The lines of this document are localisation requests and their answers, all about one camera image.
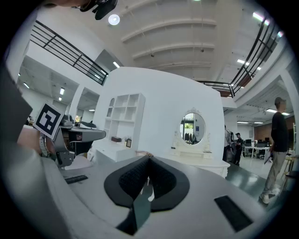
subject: white sneaker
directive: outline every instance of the white sneaker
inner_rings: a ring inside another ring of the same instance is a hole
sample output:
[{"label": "white sneaker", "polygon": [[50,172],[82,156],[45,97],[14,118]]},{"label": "white sneaker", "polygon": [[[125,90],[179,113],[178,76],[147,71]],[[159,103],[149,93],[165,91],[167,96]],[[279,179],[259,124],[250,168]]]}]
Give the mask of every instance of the white sneaker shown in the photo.
[{"label": "white sneaker", "polygon": [[260,199],[263,201],[264,204],[269,204],[269,202],[270,202],[268,194],[267,195],[261,194]]},{"label": "white sneaker", "polygon": [[271,192],[269,192],[269,194],[271,194],[271,195],[277,195],[277,194],[279,194],[280,193],[280,189],[272,189],[272,191]]}]

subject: small picture frame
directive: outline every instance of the small picture frame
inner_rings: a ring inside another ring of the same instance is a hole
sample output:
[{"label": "small picture frame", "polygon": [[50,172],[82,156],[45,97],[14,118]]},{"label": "small picture frame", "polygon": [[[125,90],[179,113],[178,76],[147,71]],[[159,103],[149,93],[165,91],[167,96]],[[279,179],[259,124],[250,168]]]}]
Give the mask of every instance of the small picture frame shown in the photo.
[{"label": "small picture frame", "polygon": [[127,146],[128,148],[130,148],[130,147],[131,147],[131,144],[132,144],[132,140],[127,139],[127,144],[126,144],[126,146]]}]

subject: floor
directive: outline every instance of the floor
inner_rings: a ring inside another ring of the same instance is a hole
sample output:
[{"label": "floor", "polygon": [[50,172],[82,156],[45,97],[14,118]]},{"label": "floor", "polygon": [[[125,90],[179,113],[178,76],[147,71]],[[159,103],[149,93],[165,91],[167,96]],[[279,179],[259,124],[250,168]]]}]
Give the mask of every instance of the floor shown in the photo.
[{"label": "floor", "polygon": [[[265,182],[271,168],[272,163],[267,162],[265,165],[263,159],[251,159],[250,157],[241,156],[240,166],[236,166],[230,163],[231,166],[228,168],[228,175],[226,180],[230,181],[234,186],[248,193],[251,197],[256,199],[266,210],[270,210],[273,207],[280,205],[283,201],[283,196],[278,200],[277,196],[269,196],[270,203],[264,204],[260,199],[259,195],[262,193],[265,186]],[[282,177],[283,171],[286,166],[286,161],[282,166],[281,172],[277,176],[275,188],[280,188],[285,176]]]}]

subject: oval mirror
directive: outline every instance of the oval mirror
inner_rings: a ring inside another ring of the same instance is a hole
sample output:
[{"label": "oval mirror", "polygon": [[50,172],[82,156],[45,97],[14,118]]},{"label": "oval mirror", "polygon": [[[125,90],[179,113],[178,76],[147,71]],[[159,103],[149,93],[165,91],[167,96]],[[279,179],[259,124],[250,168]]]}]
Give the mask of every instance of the oval mirror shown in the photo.
[{"label": "oval mirror", "polygon": [[205,135],[204,119],[197,113],[190,113],[183,117],[180,125],[181,137],[186,144],[198,144]]}]

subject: small box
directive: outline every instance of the small box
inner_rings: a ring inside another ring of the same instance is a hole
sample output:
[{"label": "small box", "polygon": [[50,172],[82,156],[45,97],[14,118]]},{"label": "small box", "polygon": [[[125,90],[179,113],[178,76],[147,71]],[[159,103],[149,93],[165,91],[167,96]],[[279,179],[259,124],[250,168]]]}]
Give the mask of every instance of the small box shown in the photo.
[{"label": "small box", "polygon": [[119,137],[111,137],[111,140],[113,142],[121,142],[121,138],[119,138]]}]

